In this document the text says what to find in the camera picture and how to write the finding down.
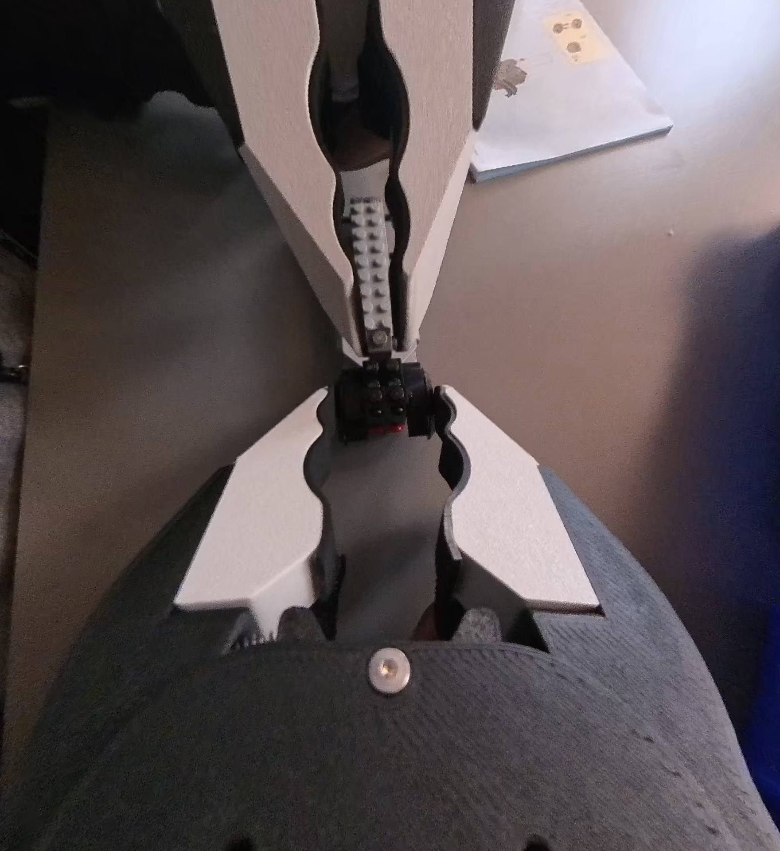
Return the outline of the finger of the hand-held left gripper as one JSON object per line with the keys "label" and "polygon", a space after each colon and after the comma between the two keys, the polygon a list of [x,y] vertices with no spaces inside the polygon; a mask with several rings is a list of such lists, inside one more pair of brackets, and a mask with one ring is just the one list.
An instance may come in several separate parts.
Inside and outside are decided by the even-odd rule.
{"label": "finger of the hand-held left gripper", "polygon": [[240,154],[337,332],[362,353],[353,268],[335,226],[337,174],[310,110],[320,51],[313,1],[215,1],[238,110]]}
{"label": "finger of the hand-held left gripper", "polygon": [[472,1],[381,1],[384,42],[406,87],[398,181],[407,204],[401,256],[404,351],[417,347],[472,151]]}

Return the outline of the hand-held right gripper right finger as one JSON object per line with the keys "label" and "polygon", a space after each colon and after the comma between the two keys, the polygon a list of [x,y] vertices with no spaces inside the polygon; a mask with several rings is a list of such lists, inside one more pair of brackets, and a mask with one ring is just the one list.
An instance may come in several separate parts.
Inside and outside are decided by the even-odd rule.
{"label": "hand-held right gripper right finger", "polygon": [[533,613],[604,610],[538,461],[459,391],[435,391],[438,471],[449,493],[438,527],[435,623],[452,636],[472,609],[508,637]]}

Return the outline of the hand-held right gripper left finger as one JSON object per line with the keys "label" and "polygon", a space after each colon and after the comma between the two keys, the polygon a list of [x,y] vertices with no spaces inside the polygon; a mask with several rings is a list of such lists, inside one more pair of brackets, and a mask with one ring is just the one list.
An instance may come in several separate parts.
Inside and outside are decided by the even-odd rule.
{"label": "hand-held right gripper left finger", "polygon": [[332,597],[339,562],[327,477],[332,395],[317,390],[242,452],[229,470],[173,603],[246,610],[273,640],[285,611]]}

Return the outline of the grey and black brick model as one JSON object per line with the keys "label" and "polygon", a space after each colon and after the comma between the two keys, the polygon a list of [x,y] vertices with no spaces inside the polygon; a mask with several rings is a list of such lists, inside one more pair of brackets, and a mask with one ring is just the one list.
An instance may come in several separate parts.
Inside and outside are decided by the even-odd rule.
{"label": "grey and black brick model", "polygon": [[435,431],[433,384],[412,355],[402,354],[395,335],[388,220],[377,197],[348,202],[363,354],[350,356],[335,381],[335,429],[346,444],[403,433],[430,438]]}

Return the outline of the light blue instruction booklet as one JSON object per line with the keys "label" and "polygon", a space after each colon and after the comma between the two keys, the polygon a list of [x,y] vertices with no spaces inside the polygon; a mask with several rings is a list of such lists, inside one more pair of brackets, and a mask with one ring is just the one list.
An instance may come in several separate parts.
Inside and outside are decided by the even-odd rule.
{"label": "light blue instruction booklet", "polygon": [[510,176],[672,125],[582,2],[516,2],[470,176]]}

